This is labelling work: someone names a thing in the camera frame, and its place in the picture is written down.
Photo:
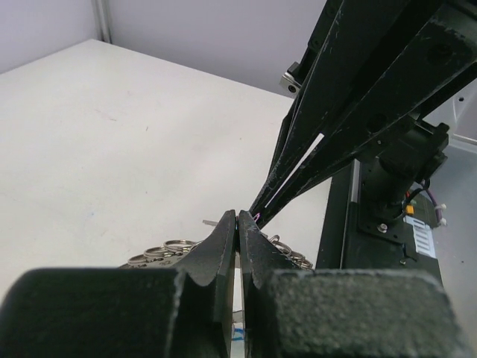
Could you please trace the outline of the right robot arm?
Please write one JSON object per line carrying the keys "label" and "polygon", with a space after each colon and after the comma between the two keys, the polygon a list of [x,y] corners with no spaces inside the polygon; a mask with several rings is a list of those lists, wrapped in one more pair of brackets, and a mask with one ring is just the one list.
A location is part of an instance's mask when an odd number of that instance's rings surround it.
{"label": "right robot arm", "polygon": [[449,129],[424,119],[476,78],[476,3],[327,1],[291,73],[300,88],[250,207],[258,226],[354,160],[397,179],[367,188],[390,221],[443,162]]}

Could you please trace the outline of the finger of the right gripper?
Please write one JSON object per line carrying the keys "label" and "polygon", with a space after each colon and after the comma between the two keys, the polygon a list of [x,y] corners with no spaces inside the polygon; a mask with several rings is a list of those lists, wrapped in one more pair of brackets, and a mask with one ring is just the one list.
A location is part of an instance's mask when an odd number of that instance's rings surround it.
{"label": "finger of the right gripper", "polygon": [[321,47],[282,121],[251,214],[277,214],[353,160],[367,141],[357,106],[441,4],[336,1],[333,19],[319,19],[315,37]]}
{"label": "finger of the right gripper", "polygon": [[[319,19],[333,19],[335,2],[325,3]],[[364,97],[363,104],[357,106],[367,141],[353,160],[381,154],[409,132],[416,121],[476,78],[476,3],[441,3]],[[322,44],[322,39],[315,37],[317,32],[316,24],[294,73],[301,86]],[[277,214],[258,214],[256,222],[264,227]]]}

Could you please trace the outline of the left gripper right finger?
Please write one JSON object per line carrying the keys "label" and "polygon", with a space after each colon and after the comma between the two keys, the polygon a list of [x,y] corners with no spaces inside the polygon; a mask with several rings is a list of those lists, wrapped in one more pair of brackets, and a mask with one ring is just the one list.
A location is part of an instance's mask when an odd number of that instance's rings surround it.
{"label": "left gripper right finger", "polygon": [[307,271],[238,215],[247,357],[460,357],[443,287],[418,270]]}

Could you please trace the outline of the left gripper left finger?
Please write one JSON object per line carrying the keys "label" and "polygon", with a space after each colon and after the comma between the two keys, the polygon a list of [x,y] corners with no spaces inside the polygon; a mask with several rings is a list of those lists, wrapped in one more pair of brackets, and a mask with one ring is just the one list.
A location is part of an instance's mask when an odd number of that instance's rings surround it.
{"label": "left gripper left finger", "polygon": [[133,277],[41,268],[1,305],[3,357],[228,357],[234,272]]}

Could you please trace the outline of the metal key organizer ring disc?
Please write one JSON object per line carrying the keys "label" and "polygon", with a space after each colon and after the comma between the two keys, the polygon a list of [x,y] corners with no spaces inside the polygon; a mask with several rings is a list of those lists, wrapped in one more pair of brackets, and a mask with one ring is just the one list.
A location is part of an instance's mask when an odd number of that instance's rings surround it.
{"label": "metal key organizer ring disc", "polygon": [[262,232],[254,220],[225,217],[201,241],[177,239],[131,257],[117,268],[133,277],[190,276],[202,283],[239,269],[270,271],[312,270],[302,254],[285,244],[278,235]]}

